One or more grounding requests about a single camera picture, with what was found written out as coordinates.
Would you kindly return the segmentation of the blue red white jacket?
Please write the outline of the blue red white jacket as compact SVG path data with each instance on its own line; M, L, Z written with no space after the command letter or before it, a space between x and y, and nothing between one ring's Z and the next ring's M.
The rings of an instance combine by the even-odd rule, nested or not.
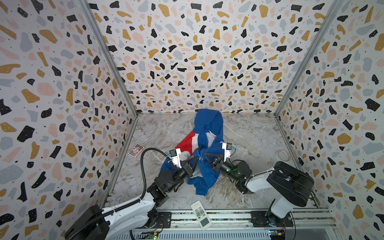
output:
M201 175L188 179L188 184L195 187L197 195L206 196L219 178L220 173L213 171L204 153L224 155L223 124L224 120L220 112L209 109L199 110L195 117L194 129L176 146L176 149L181 150L181 161L191 156L198 157L197 160L192 161L192 164L197 163Z

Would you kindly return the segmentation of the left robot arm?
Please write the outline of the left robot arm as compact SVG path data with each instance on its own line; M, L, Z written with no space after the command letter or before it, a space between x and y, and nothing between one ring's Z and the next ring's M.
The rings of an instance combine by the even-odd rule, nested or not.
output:
M103 209L97 205L88 208L67 230L65 239L112 240L133 229L156 225L159 218L157 208L167 201L167 193L176 192L193 175L198 159L190 157L174 172L161 171L143 196Z

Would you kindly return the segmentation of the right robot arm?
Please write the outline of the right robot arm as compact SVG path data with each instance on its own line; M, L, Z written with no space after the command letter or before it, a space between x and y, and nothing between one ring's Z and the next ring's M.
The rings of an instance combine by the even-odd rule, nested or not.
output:
M233 180L243 195L265 189L275 189L279 193L267 211L251 212L254 227L292 227L294 223L293 219L289 219L290 212L296 207L306 207L308 200L315 197L314 179L285 162L278 161L271 169L254 175L243 160L236 160L234 165L219 154L204 153L204 157L214 172Z

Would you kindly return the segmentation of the small playing card box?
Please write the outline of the small playing card box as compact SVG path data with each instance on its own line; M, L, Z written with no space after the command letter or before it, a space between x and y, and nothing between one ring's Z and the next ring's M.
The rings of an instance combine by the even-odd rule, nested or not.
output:
M144 146L140 144L136 144L129 152L128 154L134 158L137 158L141 152L145 149Z

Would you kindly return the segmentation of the white remote control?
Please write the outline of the white remote control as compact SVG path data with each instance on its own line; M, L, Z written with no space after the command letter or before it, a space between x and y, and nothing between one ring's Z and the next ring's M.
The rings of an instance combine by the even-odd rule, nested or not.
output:
M203 231L207 230L212 225L212 222L202 203L200 201L196 201L191 205L191 208L197 218L201 229Z

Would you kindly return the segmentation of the clear tape roll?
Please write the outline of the clear tape roll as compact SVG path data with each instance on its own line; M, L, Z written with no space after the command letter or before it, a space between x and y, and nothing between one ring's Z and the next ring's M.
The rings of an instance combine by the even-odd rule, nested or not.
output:
M276 158L279 160L279 161L282 161L282 162L289 162L292 157L290 155L289 152L286 152L284 150L278 150L276 152Z

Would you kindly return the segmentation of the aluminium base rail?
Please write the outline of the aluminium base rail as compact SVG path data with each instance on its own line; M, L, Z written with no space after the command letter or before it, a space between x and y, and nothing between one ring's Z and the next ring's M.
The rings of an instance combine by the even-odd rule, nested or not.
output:
M164 226L138 228L118 240L341 240L334 219L325 209L294 209L275 226L262 218L266 210L209 210L211 226L203 230L191 210L165 210Z

